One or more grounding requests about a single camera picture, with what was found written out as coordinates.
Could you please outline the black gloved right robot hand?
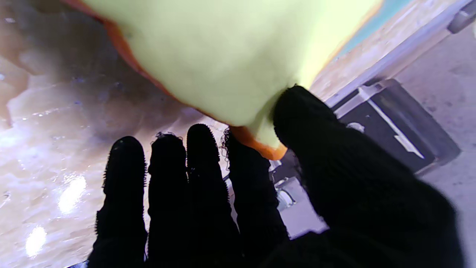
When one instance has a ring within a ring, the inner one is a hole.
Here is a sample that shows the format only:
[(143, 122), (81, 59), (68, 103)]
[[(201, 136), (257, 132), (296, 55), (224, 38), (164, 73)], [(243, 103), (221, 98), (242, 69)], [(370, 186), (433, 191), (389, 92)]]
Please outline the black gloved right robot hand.
[(312, 93), (287, 89), (273, 121), (328, 230), (290, 239), (269, 160), (226, 132), (234, 222), (214, 136), (194, 124), (186, 146), (158, 134), (148, 169), (136, 138), (114, 142), (88, 267), (465, 267), (451, 203)]

